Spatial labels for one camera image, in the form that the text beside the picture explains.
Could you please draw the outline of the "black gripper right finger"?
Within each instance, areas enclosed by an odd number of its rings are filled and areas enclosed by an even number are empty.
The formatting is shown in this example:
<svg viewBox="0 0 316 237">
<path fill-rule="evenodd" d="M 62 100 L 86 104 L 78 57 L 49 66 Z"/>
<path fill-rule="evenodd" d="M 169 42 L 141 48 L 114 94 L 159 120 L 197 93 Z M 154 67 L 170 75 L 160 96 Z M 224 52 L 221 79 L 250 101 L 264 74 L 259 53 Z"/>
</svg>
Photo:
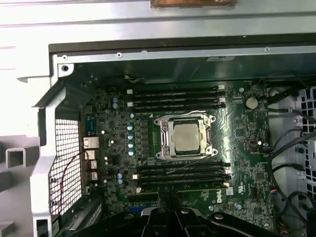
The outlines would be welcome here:
<svg viewBox="0 0 316 237">
<path fill-rule="evenodd" d="M 207 218 L 193 208 L 182 207 L 177 191 L 169 191 L 170 237 L 277 237 L 272 231 L 258 227 L 233 215 L 214 212 Z"/>
</svg>

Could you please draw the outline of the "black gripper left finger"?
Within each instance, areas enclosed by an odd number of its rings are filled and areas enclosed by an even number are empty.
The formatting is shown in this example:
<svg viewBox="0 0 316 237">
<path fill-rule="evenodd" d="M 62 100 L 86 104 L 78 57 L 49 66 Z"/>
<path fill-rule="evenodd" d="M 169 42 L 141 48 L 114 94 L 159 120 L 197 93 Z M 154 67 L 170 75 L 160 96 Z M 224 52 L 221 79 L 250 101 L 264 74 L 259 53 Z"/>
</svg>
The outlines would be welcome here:
<svg viewBox="0 0 316 237">
<path fill-rule="evenodd" d="M 158 191 L 158 207 L 148 215 L 124 211 L 70 234 L 71 237 L 166 237 L 169 232 L 173 191 Z"/>
</svg>

